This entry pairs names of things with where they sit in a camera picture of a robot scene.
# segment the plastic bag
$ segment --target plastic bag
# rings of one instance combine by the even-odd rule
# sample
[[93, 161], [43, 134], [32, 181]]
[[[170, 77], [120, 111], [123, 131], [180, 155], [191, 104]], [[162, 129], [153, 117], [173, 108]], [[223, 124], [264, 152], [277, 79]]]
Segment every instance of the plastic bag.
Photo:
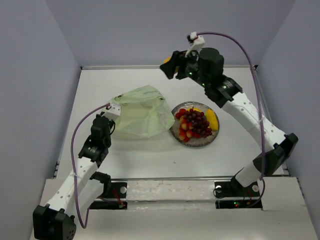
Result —
[[164, 96], [147, 85], [112, 98], [121, 105], [121, 115], [115, 121], [114, 137], [145, 139], [167, 131], [175, 122]]

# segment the white wall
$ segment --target white wall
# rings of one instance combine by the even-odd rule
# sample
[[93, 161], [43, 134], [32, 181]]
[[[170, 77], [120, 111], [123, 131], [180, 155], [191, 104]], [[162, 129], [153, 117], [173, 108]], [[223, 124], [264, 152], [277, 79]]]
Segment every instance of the white wall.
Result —
[[[81, 66], [159, 65], [189, 47], [193, 31], [230, 34], [260, 63], [295, 0], [46, 0]], [[248, 64], [239, 47], [206, 38], [226, 64]]]
[[26, 240], [80, 68], [44, 0], [1, 1], [0, 44], [0, 239]]
[[297, 0], [258, 67], [272, 120], [299, 137], [287, 161], [320, 237], [320, 1]]

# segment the white table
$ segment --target white table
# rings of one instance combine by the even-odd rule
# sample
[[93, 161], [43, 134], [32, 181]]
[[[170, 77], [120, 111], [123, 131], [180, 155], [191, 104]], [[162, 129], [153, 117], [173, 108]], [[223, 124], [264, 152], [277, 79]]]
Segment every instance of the white table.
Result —
[[[237, 81], [257, 106], [249, 68], [225, 68], [224, 74]], [[159, 69], [83, 70], [61, 154], [58, 179], [65, 179], [72, 169], [70, 142], [79, 120], [112, 97], [145, 85], [157, 88], [172, 108], [186, 101], [210, 106], [220, 121], [219, 135], [213, 143], [200, 149], [182, 145], [169, 132], [147, 140], [112, 138], [112, 146], [100, 171], [113, 179], [233, 176], [261, 152], [242, 126], [211, 102], [204, 89], [191, 79], [168, 80]], [[76, 155], [90, 134], [94, 117], [85, 121], [78, 130], [74, 148]], [[283, 174], [281, 167], [275, 172], [275, 175]]]

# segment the purple cable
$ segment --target purple cable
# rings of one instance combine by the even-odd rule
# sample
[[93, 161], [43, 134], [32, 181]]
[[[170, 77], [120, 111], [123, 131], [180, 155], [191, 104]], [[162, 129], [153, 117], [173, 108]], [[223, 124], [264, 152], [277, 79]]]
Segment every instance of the purple cable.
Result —
[[79, 199], [78, 199], [78, 179], [77, 179], [77, 169], [76, 169], [76, 161], [75, 161], [75, 155], [74, 155], [74, 143], [75, 143], [75, 137], [76, 137], [76, 133], [80, 127], [80, 125], [93, 113], [95, 113], [96, 111], [106, 108], [108, 104], [105, 104], [103, 106], [100, 106], [98, 108], [96, 108], [95, 110], [92, 110], [91, 112], [89, 112], [87, 115], [85, 115], [80, 122], [77, 124], [77, 126], [74, 129], [74, 132], [72, 134], [72, 138], [71, 138], [71, 162], [72, 162], [72, 169], [73, 169], [73, 173], [74, 173], [74, 200], [75, 200], [75, 209], [76, 209], [76, 214], [78, 216], [79, 222], [81, 224], [81, 227], [83, 229], [85, 229], [87, 227], [87, 223], [88, 223], [88, 216], [89, 216], [89, 208], [86, 211], [86, 216], [85, 216], [85, 222], [83, 222], [82, 218], [81, 218], [81, 214], [80, 214], [80, 208], [79, 208]]
[[198, 32], [198, 35], [217, 35], [217, 36], [222, 36], [228, 39], [231, 39], [232, 41], [234, 41], [243, 51], [247, 61], [249, 62], [250, 65], [250, 71], [252, 74], [252, 78], [253, 78], [253, 82], [254, 82], [254, 88], [255, 88], [255, 93], [256, 93], [256, 99], [258, 102], [258, 116], [259, 116], [259, 122], [260, 122], [260, 129], [261, 129], [261, 161], [262, 161], [262, 166], [261, 166], [261, 175], [260, 175], [260, 181], [263, 180], [263, 177], [265, 175], [265, 168], [266, 168], [266, 157], [265, 157], [265, 131], [264, 131], [264, 122], [262, 119], [262, 108], [261, 108], [261, 101], [260, 101], [260, 96], [259, 96], [259, 87], [258, 87], [258, 79], [256, 76], [256, 70], [254, 69], [254, 66], [251, 62], [251, 59], [247, 53], [247, 51], [244, 49], [244, 47], [236, 40], [234, 39], [232, 36], [229, 36], [227, 34], [224, 33], [219, 33], [219, 32], [213, 32], [213, 31], [203, 31], [203, 32]]

